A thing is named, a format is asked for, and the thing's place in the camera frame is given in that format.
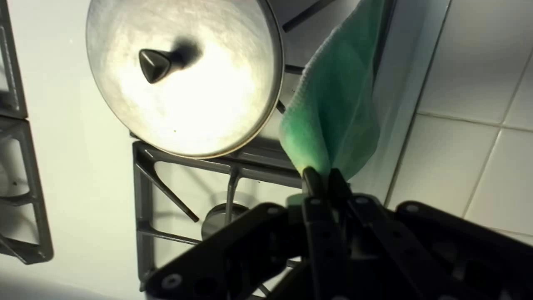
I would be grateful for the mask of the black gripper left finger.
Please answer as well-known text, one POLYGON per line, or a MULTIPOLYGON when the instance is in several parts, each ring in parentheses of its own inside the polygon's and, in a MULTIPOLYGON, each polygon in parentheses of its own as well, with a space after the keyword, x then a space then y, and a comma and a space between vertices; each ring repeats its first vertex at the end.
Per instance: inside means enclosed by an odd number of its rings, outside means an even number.
POLYGON ((349 300, 346 285, 346 248, 334 223, 321 175, 303 170, 303 220, 314 300, 349 300))

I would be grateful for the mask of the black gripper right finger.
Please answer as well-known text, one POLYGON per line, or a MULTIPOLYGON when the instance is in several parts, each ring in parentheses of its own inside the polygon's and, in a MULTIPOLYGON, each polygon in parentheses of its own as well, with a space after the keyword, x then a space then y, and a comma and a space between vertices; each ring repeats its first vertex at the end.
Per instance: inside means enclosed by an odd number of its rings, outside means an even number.
POLYGON ((364 300, 436 300, 444 273, 413 232, 366 193, 353 193, 338 170, 328 197, 343 220, 349 270, 364 300))

